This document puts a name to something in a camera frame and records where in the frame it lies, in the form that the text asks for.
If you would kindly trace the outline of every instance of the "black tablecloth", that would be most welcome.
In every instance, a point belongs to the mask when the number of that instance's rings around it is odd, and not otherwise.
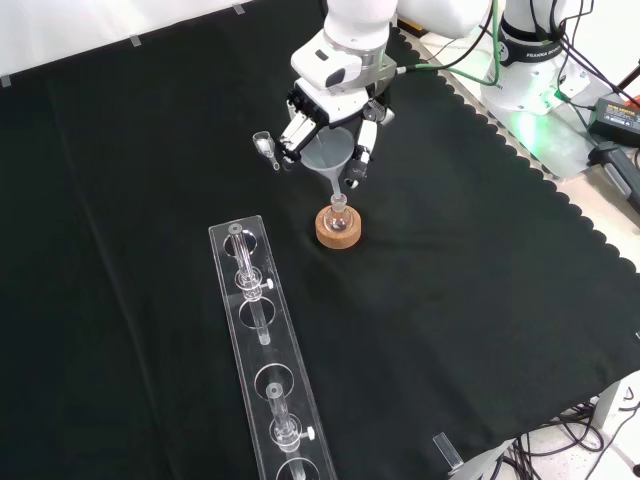
[[[444,478],[434,435],[468,459],[640,369],[633,267],[434,74],[392,86],[361,242],[321,247],[328,185],[251,142],[320,14],[245,10],[0,91],[2,478],[257,478],[207,233],[255,214],[342,479]]]

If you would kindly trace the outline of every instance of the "white wall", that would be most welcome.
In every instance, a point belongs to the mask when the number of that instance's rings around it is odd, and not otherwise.
[[[580,21],[576,48],[619,83],[640,60],[640,0],[595,0],[593,13]],[[627,93],[640,95],[640,81]]]
[[[246,0],[0,0],[0,75],[243,1]],[[577,11],[579,0],[569,3],[570,10]],[[640,0],[595,0],[594,13],[580,23],[576,46],[613,82],[622,80],[640,59]],[[628,91],[639,95],[640,81]]]
[[[0,76],[247,0],[0,0]]]

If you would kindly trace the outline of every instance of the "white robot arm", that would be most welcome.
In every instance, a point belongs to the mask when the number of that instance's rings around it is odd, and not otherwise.
[[[530,47],[533,39],[533,44],[545,44],[543,51],[551,51],[546,46],[549,39],[538,40],[537,36],[541,28],[551,30],[553,7],[563,8],[566,1],[534,0],[538,18],[534,22],[530,0],[509,0],[501,35],[507,24],[511,32],[507,35],[524,32],[521,43],[525,47]],[[346,174],[347,184],[355,188],[366,177],[377,126],[386,125],[394,117],[387,87],[397,65],[385,49],[396,11],[429,31],[462,38],[481,22],[491,0],[328,0],[327,4],[324,29],[291,58],[300,78],[287,98],[291,123],[277,139],[276,147],[283,163],[292,164],[300,160],[302,150],[322,128],[362,119]]]

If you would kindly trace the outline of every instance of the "glass test tube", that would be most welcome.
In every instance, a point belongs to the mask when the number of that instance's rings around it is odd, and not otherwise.
[[[247,247],[247,242],[242,233],[242,225],[233,223],[229,226],[229,234],[236,261],[238,262],[238,270],[240,271],[240,283],[246,287],[243,290],[244,297],[249,301],[251,308],[251,316],[253,323],[258,332],[258,339],[261,345],[269,345],[271,337],[267,328],[267,320],[264,316],[264,309],[260,298],[262,297],[262,287],[259,285],[259,279],[256,278],[253,266],[251,265],[251,254]]]
[[[300,432],[296,431],[295,424],[289,415],[289,408],[285,399],[282,385],[270,383],[267,386],[267,398],[275,422],[275,436],[278,443],[288,446],[287,451],[295,451],[300,445]],[[289,469],[294,480],[306,480],[304,465],[300,460],[292,460]]]

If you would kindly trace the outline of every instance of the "test tube holder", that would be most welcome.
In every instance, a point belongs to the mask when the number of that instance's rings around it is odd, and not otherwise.
[[[209,235],[261,480],[337,480],[262,218]]]

